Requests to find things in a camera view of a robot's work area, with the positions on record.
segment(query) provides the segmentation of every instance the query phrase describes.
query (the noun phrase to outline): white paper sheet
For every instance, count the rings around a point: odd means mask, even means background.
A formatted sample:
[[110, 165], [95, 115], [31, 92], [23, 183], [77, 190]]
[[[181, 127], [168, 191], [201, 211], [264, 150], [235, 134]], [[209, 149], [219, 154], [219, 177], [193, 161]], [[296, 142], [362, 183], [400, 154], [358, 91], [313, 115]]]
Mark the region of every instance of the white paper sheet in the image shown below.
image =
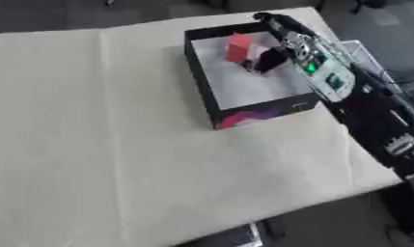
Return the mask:
[[210, 130], [182, 32], [244, 21], [0, 35], [0, 247], [168, 246], [398, 182], [323, 107]]

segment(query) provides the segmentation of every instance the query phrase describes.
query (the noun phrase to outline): gray carpet floor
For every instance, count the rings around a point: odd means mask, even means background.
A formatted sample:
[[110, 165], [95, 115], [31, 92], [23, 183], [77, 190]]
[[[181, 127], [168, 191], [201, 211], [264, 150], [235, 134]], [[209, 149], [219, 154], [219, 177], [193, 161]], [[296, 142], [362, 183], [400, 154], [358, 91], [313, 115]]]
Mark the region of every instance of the gray carpet floor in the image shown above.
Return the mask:
[[[385, 9], [365, 8], [355, 15], [349, 12], [351, 0], [329, 0], [322, 15], [342, 40], [362, 41], [385, 68], [411, 69], [414, 1], [390, 1]], [[294, 6], [288, 0], [277, 8]], [[112, 8], [102, 0], [0, 0], [0, 33], [102, 28], [224, 12], [191, 0], [120, 0]], [[298, 210], [273, 221], [287, 232], [274, 244], [281, 247], [391, 246], [384, 227], [394, 224], [374, 194]]]

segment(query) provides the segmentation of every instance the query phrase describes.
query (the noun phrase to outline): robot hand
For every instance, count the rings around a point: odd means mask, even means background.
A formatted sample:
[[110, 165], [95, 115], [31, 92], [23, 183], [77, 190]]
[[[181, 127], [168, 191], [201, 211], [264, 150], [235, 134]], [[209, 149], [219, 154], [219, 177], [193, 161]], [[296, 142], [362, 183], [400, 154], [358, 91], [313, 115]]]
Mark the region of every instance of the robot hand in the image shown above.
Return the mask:
[[401, 178], [414, 177], [410, 100], [292, 17], [257, 13], [254, 18], [279, 41], [295, 69], [363, 148]]

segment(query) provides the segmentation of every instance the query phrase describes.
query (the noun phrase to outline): red cube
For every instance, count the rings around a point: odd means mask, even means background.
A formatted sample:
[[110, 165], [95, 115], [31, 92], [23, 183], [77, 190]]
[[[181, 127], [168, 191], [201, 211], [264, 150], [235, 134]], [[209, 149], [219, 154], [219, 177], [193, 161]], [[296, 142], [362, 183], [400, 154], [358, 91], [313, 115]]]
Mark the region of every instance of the red cube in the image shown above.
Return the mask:
[[228, 38], [226, 60], [236, 64], [242, 64], [249, 52], [250, 36], [233, 34]]

